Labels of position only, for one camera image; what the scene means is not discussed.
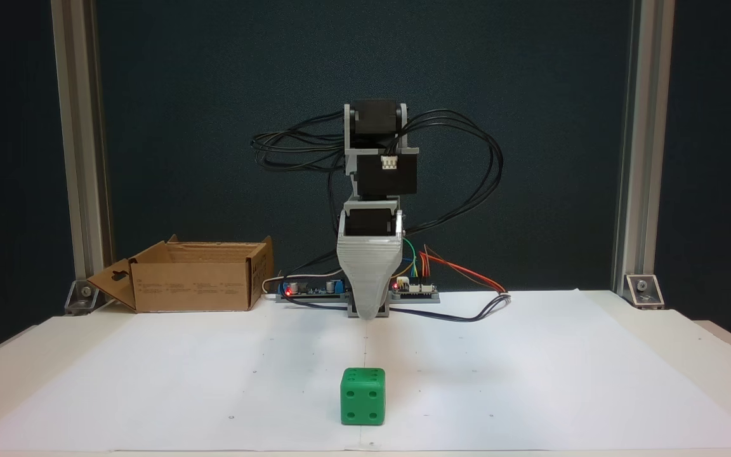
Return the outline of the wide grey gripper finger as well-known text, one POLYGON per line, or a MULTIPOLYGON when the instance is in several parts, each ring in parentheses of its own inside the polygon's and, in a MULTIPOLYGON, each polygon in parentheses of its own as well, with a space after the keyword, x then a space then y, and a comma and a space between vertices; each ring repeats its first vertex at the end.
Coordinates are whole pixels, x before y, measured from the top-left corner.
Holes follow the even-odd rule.
POLYGON ((386 303, 391 277, 401 262, 403 243, 402 234, 339 235, 336 254, 347 275, 360 319, 377 318, 386 303))

